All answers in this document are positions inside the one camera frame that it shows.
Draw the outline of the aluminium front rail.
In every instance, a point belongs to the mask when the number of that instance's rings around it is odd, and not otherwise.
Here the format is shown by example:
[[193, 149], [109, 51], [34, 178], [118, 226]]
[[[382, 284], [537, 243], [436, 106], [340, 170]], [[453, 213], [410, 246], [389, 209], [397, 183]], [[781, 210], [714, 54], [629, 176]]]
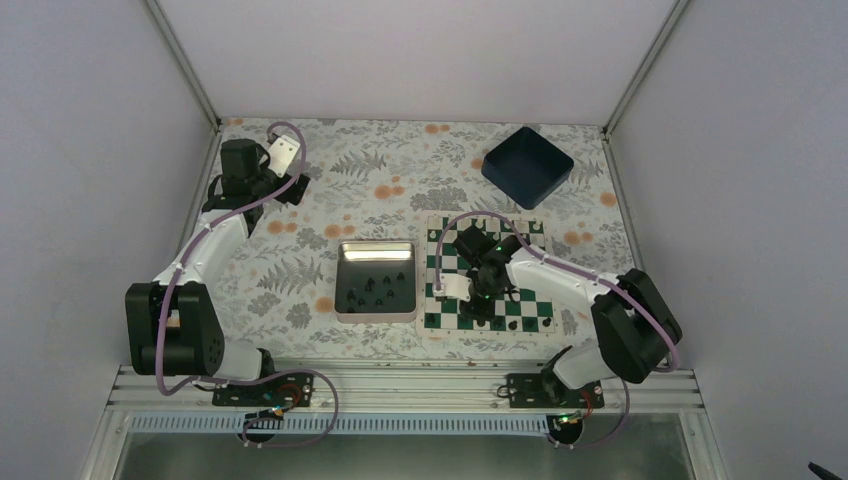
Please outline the aluminium front rail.
[[[507, 400], [496, 389], [509, 373], [533, 373], [538, 361], [388, 361], [315, 360], [306, 367], [328, 379], [315, 381], [310, 401], [315, 413], [335, 407], [329, 391], [339, 392], [343, 413], [507, 413]], [[631, 398], [634, 413], [680, 413], [704, 410], [695, 374], [691, 370], [654, 373], [641, 383], [623, 388], [617, 380], [601, 383], [605, 404], [600, 412], [612, 414]], [[107, 400], [110, 410], [202, 411], [213, 407], [213, 395], [186, 387], [163, 396], [149, 376], [138, 376], [128, 366], [119, 369]]]

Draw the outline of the metal tin of chess pieces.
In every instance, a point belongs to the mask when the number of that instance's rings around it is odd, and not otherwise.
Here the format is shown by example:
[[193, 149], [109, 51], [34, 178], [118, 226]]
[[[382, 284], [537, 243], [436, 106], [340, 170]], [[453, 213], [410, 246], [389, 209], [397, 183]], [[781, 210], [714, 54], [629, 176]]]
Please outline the metal tin of chess pieces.
[[403, 240], [338, 247], [334, 313], [343, 324], [410, 323], [418, 315], [416, 248]]

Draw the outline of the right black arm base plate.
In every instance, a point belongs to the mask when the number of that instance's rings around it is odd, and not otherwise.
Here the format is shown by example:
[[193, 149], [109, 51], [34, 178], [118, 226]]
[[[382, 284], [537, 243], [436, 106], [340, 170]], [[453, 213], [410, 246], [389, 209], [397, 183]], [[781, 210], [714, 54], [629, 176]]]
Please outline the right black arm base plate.
[[570, 389], [556, 377], [546, 377], [541, 373], [508, 374], [505, 383], [496, 388], [495, 395], [506, 399], [513, 409], [594, 409], [605, 406], [599, 382]]

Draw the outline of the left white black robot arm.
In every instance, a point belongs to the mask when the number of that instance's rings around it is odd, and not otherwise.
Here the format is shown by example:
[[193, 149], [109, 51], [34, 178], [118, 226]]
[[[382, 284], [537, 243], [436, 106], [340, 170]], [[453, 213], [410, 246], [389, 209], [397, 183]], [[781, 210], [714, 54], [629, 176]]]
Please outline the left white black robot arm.
[[125, 295], [131, 364], [155, 377], [171, 395], [167, 376], [185, 382], [215, 378], [235, 383], [255, 405], [270, 402], [278, 377], [269, 354], [226, 340], [211, 293], [229, 262], [254, 232], [270, 200], [297, 205], [310, 182], [290, 165], [304, 166], [300, 141], [286, 135], [263, 146], [250, 139], [228, 140], [220, 149], [221, 172], [209, 185], [192, 236], [177, 257], [147, 283]]

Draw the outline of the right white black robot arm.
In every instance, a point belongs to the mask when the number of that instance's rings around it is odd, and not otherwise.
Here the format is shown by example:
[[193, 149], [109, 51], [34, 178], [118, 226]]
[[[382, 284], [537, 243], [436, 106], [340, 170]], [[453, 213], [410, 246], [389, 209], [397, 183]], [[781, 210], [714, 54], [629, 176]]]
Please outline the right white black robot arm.
[[433, 294], [453, 298], [460, 311], [493, 322], [494, 299], [530, 290], [589, 317], [594, 338], [566, 347], [543, 368], [541, 391], [555, 407], [565, 407], [580, 388], [617, 377], [639, 384], [676, 353], [682, 330], [652, 279], [631, 269], [620, 275], [597, 272], [549, 255], [523, 236], [500, 241], [469, 227], [453, 243], [471, 269], [465, 275], [436, 272]]

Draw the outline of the green white chess board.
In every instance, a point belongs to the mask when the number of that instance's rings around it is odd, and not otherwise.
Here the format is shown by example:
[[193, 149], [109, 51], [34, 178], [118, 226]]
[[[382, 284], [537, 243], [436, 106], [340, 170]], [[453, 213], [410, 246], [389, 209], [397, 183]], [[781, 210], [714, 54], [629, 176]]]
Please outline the green white chess board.
[[[415, 326], [419, 335], [425, 337], [479, 337], [487, 339], [517, 339], [520, 341], [548, 341], [555, 333], [562, 333], [555, 317], [557, 309], [552, 300], [541, 293], [533, 290], [520, 289], [514, 294], [517, 303], [510, 302], [506, 297], [496, 299], [496, 317], [505, 319], [506, 329], [504, 331], [493, 331], [491, 321], [488, 321], [487, 330], [476, 329], [477, 319], [460, 318], [459, 302], [454, 298], [446, 298], [439, 301], [433, 296], [432, 285], [435, 274], [435, 254], [437, 241], [429, 240], [429, 232], [439, 231], [458, 215], [458, 212], [447, 211], [425, 211], [422, 215], [423, 226], [420, 229], [419, 246], [424, 253], [419, 255], [418, 273], [425, 280], [424, 290], [419, 291], [419, 310]], [[518, 232], [528, 243], [541, 249], [547, 247], [547, 235], [543, 220], [521, 214], [507, 214], [517, 227]], [[487, 236], [500, 241], [507, 234], [512, 234], [511, 229], [503, 221], [487, 217], [468, 217], [453, 225], [448, 232], [441, 250], [440, 273], [457, 273], [466, 276], [471, 269], [469, 264], [459, 257], [452, 242], [456, 239], [460, 230], [469, 226], [476, 226]], [[508, 323], [512, 320], [518, 322], [514, 331], [508, 329]]]

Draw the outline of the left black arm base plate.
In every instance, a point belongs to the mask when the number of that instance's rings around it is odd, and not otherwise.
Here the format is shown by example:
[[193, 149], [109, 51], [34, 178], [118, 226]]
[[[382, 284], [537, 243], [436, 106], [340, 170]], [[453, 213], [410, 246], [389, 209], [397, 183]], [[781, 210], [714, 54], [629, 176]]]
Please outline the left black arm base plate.
[[313, 374], [295, 372], [259, 385], [218, 388], [213, 393], [212, 404], [218, 407], [309, 407], [313, 385]]

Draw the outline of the dark blue square bin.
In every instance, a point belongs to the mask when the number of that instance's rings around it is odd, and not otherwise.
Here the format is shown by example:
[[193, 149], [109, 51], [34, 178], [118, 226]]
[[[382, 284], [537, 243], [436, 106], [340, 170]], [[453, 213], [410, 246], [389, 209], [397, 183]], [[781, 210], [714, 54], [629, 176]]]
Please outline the dark blue square bin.
[[524, 210], [535, 209], [570, 176], [574, 159], [523, 126], [484, 156], [482, 175]]

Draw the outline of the floral patterned table mat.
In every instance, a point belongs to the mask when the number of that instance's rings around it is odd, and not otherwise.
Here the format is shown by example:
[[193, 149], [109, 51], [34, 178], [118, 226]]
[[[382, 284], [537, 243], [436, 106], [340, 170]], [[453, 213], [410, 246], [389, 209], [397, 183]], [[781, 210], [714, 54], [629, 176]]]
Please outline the floral patterned table mat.
[[486, 180], [485, 155], [513, 124], [299, 120], [307, 192], [298, 206], [268, 203], [251, 238], [213, 292], [230, 340], [278, 357], [373, 360], [545, 360], [594, 331], [557, 308], [549, 339], [422, 336], [410, 323], [341, 323], [334, 311], [339, 245], [346, 240], [417, 240], [428, 211], [520, 207]]

